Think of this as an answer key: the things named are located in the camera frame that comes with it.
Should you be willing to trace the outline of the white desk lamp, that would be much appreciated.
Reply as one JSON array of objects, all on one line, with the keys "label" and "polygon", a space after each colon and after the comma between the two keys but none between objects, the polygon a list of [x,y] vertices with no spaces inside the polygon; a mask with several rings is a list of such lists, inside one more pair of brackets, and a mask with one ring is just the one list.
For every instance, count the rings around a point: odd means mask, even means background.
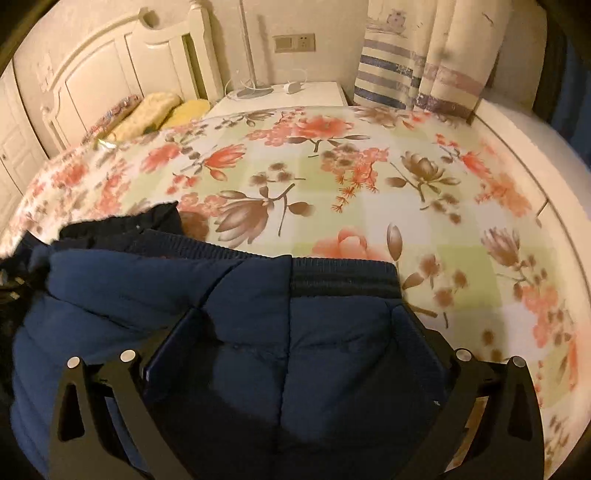
[{"label": "white desk lamp", "polygon": [[242,87],[235,91],[235,98],[238,100],[250,100],[270,95],[273,93],[273,88],[271,88],[270,86],[257,85],[256,68],[254,67],[252,55],[252,44],[250,44],[249,39],[249,26],[247,25],[245,15],[245,3],[243,3],[242,0],[238,0],[238,18],[240,35],[242,35],[242,46],[243,51],[245,51],[245,61],[247,73],[249,73],[249,78],[247,78],[247,80],[242,83]]}]

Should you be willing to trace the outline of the navy blue puffer jacket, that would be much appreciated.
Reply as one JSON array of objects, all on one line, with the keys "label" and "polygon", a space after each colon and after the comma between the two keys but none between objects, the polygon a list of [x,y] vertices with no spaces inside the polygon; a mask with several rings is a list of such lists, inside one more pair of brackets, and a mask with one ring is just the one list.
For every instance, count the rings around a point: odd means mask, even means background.
[{"label": "navy blue puffer jacket", "polygon": [[205,479],[386,479],[448,399],[445,371],[389,263],[266,258],[183,234],[174,204],[25,234],[10,427],[49,472],[67,361],[167,336],[141,385],[175,456]]}]

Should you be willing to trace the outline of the round patterned cushion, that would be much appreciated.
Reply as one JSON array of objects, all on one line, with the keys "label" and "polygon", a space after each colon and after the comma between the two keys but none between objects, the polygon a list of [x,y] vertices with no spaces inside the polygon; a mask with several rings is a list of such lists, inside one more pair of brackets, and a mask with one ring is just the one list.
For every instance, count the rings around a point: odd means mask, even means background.
[{"label": "round patterned cushion", "polygon": [[120,124],[141,103],[138,95],[126,96],[107,110],[86,132],[81,144],[89,144],[99,138],[104,138],[118,124]]}]

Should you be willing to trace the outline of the white wooden headboard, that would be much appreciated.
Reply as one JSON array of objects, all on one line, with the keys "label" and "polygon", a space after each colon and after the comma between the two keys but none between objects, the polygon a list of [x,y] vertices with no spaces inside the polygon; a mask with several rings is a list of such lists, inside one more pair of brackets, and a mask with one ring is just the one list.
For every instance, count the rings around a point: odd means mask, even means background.
[{"label": "white wooden headboard", "polygon": [[79,145],[124,97],[172,92],[211,103],[223,97],[205,6],[192,1],[184,20],[162,29],[148,25],[148,13],[143,7],[95,30],[57,68],[48,84],[53,106],[41,114],[60,152]]}]

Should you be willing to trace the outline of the floral bed quilt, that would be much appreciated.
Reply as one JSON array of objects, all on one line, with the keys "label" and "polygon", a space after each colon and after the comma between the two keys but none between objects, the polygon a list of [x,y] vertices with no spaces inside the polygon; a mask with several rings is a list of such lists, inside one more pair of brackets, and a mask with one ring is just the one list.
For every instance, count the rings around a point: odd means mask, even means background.
[{"label": "floral bed quilt", "polygon": [[108,138],[40,169],[1,252],[25,232],[50,241],[67,224],[168,201],[213,244],[394,263],[406,299],[450,343],[527,360],[547,473],[576,443],[577,266],[529,175],[482,129],[430,113],[295,107]]}]

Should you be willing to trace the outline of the cream yellow pillow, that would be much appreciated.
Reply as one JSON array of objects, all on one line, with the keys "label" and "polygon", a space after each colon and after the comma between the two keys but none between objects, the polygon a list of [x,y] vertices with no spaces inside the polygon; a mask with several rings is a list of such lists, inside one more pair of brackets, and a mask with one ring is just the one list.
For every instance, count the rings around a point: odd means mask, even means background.
[{"label": "cream yellow pillow", "polygon": [[181,98],[171,92],[150,93],[104,140],[121,143],[153,132],[164,122],[172,109],[179,106]]}]

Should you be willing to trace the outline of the white nightstand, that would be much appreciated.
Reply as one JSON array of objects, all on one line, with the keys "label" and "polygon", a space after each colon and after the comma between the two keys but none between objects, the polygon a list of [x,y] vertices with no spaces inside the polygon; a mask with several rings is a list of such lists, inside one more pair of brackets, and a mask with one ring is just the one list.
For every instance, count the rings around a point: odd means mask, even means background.
[{"label": "white nightstand", "polygon": [[262,97],[238,99],[226,95],[204,117],[225,117],[243,112],[273,110],[287,107],[346,106],[348,100],[337,82],[305,82],[300,90],[288,94],[283,85],[273,85],[273,92]]}]

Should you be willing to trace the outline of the wall switch socket plate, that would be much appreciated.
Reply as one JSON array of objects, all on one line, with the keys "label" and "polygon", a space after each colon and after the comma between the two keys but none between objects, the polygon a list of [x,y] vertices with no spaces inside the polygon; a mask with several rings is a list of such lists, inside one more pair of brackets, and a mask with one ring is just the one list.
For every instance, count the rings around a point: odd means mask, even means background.
[{"label": "wall switch socket plate", "polygon": [[273,47],[276,53],[315,52],[315,34],[275,35]]}]

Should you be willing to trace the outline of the striped patterned curtain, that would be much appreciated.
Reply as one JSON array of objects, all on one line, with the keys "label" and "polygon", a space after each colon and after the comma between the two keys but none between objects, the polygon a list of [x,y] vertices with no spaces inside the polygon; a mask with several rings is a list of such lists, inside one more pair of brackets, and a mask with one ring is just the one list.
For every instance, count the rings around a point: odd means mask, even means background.
[{"label": "striped patterned curtain", "polygon": [[500,0],[370,1],[353,103],[469,118],[512,10]]}]

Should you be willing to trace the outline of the white wardrobe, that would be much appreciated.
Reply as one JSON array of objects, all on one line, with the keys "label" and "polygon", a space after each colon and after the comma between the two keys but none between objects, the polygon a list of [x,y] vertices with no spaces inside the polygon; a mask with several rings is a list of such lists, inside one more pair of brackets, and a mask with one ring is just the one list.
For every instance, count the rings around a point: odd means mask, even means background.
[{"label": "white wardrobe", "polygon": [[29,121],[10,61],[0,84],[0,227],[7,228],[29,183],[48,157]]}]

